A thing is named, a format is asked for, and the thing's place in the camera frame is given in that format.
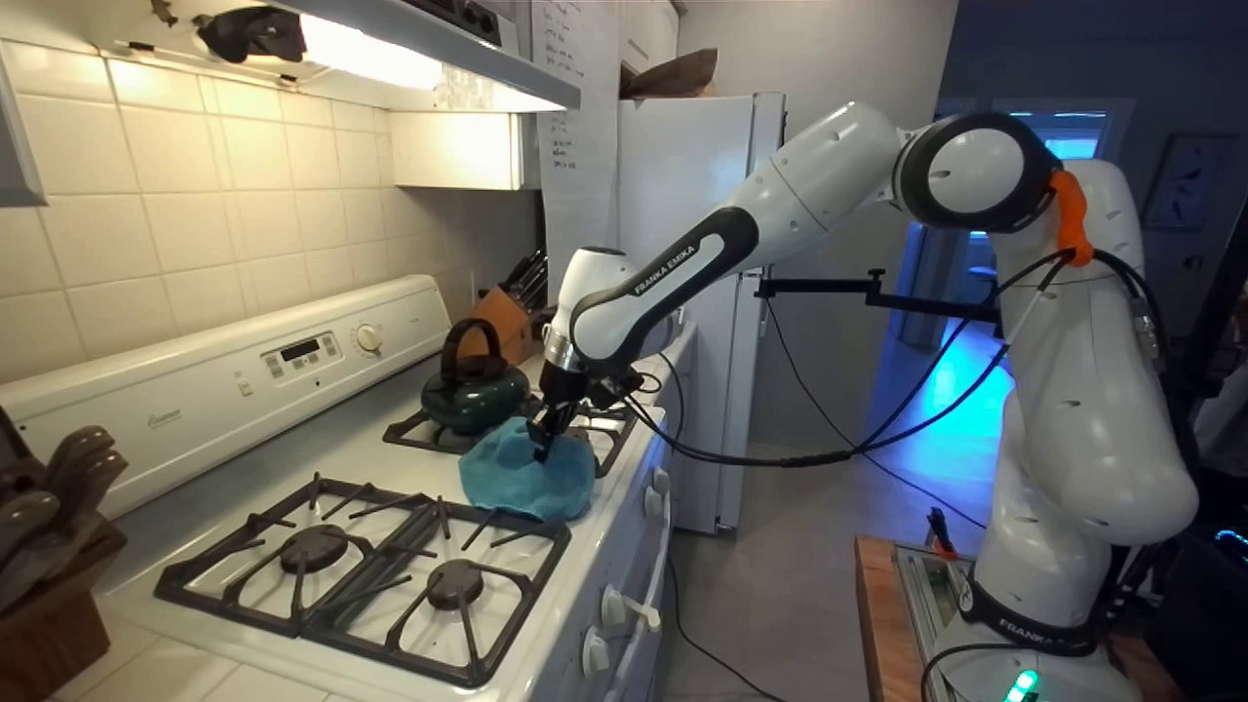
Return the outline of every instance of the oven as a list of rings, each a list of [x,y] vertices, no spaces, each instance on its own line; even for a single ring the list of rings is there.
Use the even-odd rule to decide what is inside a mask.
[[[455,454],[383,443],[412,413],[444,328],[436,284],[412,279],[0,385],[39,457],[96,420],[136,463],[106,498],[130,550],[96,602],[113,631],[141,636],[113,641],[63,699],[126,699],[150,654],[130,641],[334,702],[651,699],[665,446],[596,417],[582,426],[604,462],[588,517],[546,527],[470,510]],[[673,413],[687,346],[691,328],[669,335],[669,365],[640,365],[653,420]]]

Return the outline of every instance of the black kettle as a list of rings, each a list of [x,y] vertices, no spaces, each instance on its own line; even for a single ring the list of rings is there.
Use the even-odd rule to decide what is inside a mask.
[[[488,339],[488,357],[458,359],[458,345],[468,331],[478,331]],[[478,439],[507,417],[525,413],[525,407],[530,378],[504,359],[495,326],[478,315],[458,320],[444,335],[439,374],[431,374],[421,391],[421,413],[458,439]]]

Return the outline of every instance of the kitchen cabinet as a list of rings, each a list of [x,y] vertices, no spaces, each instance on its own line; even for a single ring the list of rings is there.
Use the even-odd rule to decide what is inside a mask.
[[[39,170],[0,63],[0,207],[42,207]]]
[[[514,115],[391,115],[399,189],[521,190],[530,124]]]
[[[678,15],[669,0],[627,0],[618,3],[618,24],[627,71],[647,71],[673,59]]]

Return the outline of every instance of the refrigerator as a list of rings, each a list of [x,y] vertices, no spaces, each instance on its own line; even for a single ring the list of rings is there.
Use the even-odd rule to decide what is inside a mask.
[[[725,205],[785,138],[780,93],[618,102],[618,251],[633,264]],[[681,443],[743,457],[759,345],[759,268],[733,272],[681,315],[695,326],[695,384]],[[742,467],[673,457],[673,527],[725,535],[742,522]]]

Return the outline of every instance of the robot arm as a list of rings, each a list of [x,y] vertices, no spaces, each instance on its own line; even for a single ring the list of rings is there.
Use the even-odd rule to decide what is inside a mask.
[[[635,279],[604,284],[609,259],[572,259],[546,331],[533,457],[546,457],[592,384],[618,378],[647,331],[718,279],[837,238],[837,224],[886,205],[887,183],[924,224],[1016,232],[1047,205],[1054,170],[1029,129],[994,115],[943,120],[919,138],[856,102],[828,115]]]

